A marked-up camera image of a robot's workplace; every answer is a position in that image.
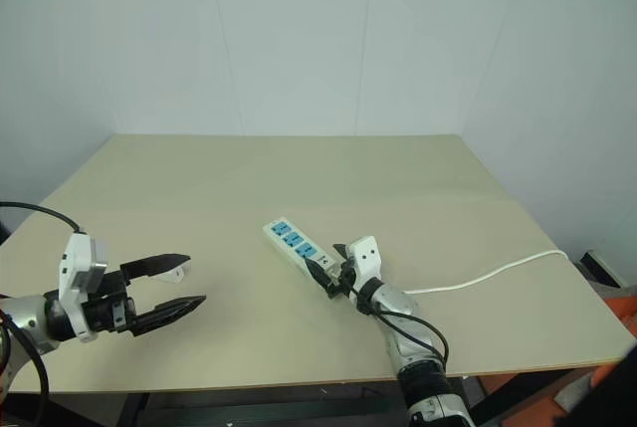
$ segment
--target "beige tabletop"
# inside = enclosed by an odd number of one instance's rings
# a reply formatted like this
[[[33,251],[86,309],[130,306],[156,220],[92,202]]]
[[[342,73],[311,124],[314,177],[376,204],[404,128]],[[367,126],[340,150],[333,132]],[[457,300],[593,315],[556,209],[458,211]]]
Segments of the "beige tabletop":
[[[266,241],[286,216],[326,249],[374,235],[385,281],[464,282],[554,245],[458,136],[119,135],[43,203],[106,241],[111,269],[192,256],[184,281],[148,278],[138,311],[207,301],[149,334],[103,332],[47,354],[56,392],[205,389],[391,378],[376,322],[329,300]],[[57,287],[70,231],[32,215],[0,249],[0,292]],[[591,365],[632,336],[564,258],[552,255],[464,290],[417,295],[451,345],[450,375]],[[32,366],[13,390],[35,391]]]

